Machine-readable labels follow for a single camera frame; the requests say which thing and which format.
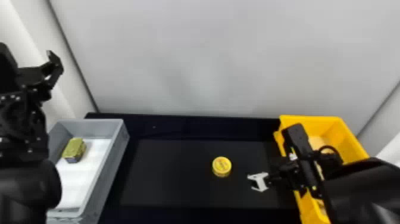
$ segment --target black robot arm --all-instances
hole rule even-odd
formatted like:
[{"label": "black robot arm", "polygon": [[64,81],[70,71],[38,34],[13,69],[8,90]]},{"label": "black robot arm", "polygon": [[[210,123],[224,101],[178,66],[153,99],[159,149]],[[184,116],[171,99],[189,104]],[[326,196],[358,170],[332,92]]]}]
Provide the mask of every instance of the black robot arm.
[{"label": "black robot arm", "polygon": [[61,199],[41,106],[63,65],[53,52],[48,57],[42,66],[18,68],[0,43],[0,223],[45,223]]}]

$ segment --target yellow bin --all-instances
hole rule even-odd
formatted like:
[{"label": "yellow bin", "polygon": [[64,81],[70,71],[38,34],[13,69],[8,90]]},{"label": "yellow bin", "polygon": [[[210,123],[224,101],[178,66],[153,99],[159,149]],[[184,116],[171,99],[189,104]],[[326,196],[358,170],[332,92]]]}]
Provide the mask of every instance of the yellow bin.
[{"label": "yellow bin", "polygon": [[[282,156],[286,156],[283,148],[282,129],[300,123],[303,125],[309,137],[308,141],[314,150],[323,145],[331,145],[337,149],[345,164],[369,157],[340,117],[281,115],[279,119],[279,130],[274,132],[274,137]],[[311,197],[308,190],[303,197],[300,197],[298,191],[294,191],[294,193],[303,224],[330,223],[324,209],[324,203],[321,200]]]}]

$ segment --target black table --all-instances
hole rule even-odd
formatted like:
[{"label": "black table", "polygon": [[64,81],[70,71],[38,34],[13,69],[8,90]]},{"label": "black table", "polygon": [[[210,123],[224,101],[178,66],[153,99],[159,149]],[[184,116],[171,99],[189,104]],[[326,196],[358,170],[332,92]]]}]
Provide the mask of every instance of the black table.
[{"label": "black table", "polygon": [[[293,193],[250,189],[247,174],[269,172],[279,157],[272,133],[278,119],[89,113],[87,119],[123,119],[130,141],[100,223],[300,223]],[[232,172],[211,171],[217,156]]]}]

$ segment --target yellow object in tray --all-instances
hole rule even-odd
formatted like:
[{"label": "yellow object in tray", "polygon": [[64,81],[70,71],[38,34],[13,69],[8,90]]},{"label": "yellow object in tray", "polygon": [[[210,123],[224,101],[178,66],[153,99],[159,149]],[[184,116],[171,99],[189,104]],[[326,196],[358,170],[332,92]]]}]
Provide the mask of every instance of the yellow object in tray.
[{"label": "yellow object in tray", "polygon": [[[344,164],[369,158],[357,138],[340,117],[281,115],[279,119],[279,130],[274,132],[274,137],[282,156],[287,156],[283,147],[282,130],[300,123],[309,137],[308,142],[313,150],[318,150],[322,145],[331,145],[337,149]],[[313,198],[308,190],[303,197],[300,196],[298,191],[294,191],[294,193],[303,224],[330,223],[323,201]]]},{"label": "yellow object in tray", "polygon": [[68,163],[77,163],[86,151],[86,144],[82,138],[71,138],[62,152],[62,158]]}]

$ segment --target yellow lid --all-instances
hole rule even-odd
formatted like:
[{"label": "yellow lid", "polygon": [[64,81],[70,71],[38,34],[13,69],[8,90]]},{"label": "yellow lid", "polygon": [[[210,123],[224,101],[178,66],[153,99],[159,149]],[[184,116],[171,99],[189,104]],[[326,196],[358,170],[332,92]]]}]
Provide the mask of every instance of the yellow lid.
[{"label": "yellow lid", "polygon": [[212,171],[215,175],[224,178],[229,175],[232,169],[230,160],[226,157],[217,157],[212,161]]}]

